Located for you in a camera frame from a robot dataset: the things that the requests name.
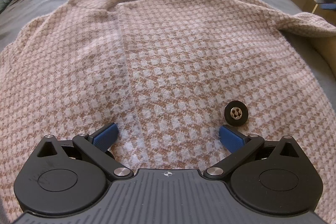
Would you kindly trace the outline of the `pink houndstooth knit jacket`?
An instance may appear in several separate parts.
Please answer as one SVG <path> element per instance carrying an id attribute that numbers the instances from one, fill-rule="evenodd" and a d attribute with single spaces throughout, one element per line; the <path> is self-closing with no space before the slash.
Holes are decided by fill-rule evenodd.
<path id="1" fill-rule="evenodd" d="M 132 169 L 223 159 L 228 102 L 244 133 L 293 135 L 323 180 L 317 214 L 335 223 L 335 111 L 283 32 L 335 48 L 335 27 L 260 0 L 68 0 L 1 52 L 1 202 L 21 214 L 14 180 L 43 135 L 116 122 L 112 151 Z"/>

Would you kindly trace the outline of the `black metal jacket button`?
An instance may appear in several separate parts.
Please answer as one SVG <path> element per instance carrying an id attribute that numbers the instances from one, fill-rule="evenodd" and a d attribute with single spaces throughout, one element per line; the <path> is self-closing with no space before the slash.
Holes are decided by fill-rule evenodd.
<path id="1" fill-rule="evenodd" d="M 224 108 L 225 121 L 234 127 L 244 125 L 248 120 L 247 106 L 241 101 L 231 101 Z"/>

